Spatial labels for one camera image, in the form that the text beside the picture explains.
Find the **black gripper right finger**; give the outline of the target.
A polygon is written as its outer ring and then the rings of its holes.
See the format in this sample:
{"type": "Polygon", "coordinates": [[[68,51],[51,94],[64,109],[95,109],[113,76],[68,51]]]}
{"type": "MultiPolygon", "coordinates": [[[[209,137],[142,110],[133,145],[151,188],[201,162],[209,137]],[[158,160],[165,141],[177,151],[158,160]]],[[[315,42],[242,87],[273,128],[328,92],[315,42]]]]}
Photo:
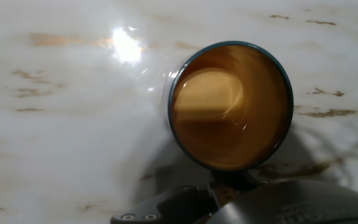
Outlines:
{"type": "Polygon", "coordinates": [[[270,184],[267,180],[257,180],[251,174],[242,174],[242,187],[239,194],[242,195],[258,187],[270,184]]]}

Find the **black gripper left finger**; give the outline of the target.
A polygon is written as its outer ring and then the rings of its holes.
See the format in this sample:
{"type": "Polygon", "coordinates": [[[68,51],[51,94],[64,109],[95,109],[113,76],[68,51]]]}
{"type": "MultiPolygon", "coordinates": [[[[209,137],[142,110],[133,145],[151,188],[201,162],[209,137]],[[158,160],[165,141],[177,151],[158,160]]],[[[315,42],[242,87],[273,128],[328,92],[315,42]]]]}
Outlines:
{"type": "Polygon", "coordinates": [[[225,177],[224,174],[211,174],[208,190],[218,208],[238,198],[238,193],[232,187],[230,178],[225,177]]]}

